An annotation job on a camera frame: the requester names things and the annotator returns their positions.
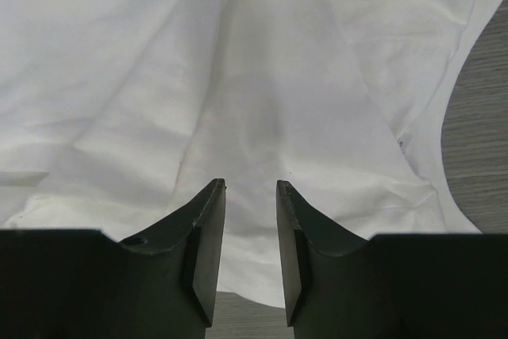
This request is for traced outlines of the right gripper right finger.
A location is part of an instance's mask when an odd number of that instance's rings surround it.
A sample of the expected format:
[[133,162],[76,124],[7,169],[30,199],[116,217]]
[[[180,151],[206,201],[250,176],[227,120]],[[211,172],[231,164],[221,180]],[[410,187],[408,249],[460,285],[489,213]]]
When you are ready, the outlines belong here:
[[348,231],[276,187],[287,324],[297,338],[504,338],[504,234]]

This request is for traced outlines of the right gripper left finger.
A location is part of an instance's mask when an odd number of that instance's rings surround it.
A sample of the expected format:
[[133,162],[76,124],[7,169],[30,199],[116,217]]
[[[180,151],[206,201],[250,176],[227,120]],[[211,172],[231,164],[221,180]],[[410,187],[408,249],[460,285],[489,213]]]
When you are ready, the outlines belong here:
[[223,179],[148,228],[1,232],[4,338],[203,338],[212,326]]

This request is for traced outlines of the white t shirt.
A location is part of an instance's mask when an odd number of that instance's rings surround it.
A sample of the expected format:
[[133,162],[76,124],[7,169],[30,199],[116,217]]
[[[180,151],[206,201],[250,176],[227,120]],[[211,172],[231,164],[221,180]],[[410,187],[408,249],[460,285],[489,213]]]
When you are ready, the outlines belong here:
[[1,0],[1,223],[121,240],[227,186],[218,286],[283,305],[275,185],[378,233],[473,233],[441,160],[502,0]]

